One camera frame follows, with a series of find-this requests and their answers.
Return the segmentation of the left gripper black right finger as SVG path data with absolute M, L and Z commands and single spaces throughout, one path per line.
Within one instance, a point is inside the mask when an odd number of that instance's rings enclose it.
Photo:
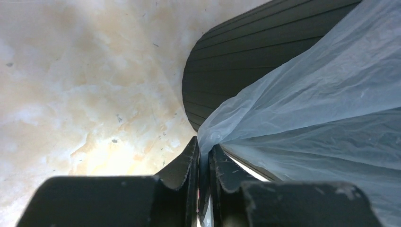
M 209 153 L 214 227 L 379 227 L 369 199 L 345 182 L 263 182 L 216 145 Z

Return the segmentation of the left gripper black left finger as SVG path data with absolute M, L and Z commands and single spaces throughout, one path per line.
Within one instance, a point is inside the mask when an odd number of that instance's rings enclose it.
M 194 227 L 199 146 L 154 175 L 56 176 L 36 190 L 19 227 Z

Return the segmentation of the blue plastic trash bag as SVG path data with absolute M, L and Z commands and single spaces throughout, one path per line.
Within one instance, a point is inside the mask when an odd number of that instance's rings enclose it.
M 222 103 L 201 125 L 285 181 L 345 181 L 386 227 L 401 224 L 401 3 L 364 0 L 309 50 Z

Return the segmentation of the black ribbed trash bin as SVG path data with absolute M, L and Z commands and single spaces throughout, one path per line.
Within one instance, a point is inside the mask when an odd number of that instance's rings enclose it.
M 309 50 L 361 2 L 272 0 L 206 32 L 183 72 L 183 105 L 197 139 L 201 125 L 222 103 Z M 216 145 L 270 181 L 290 182 Z

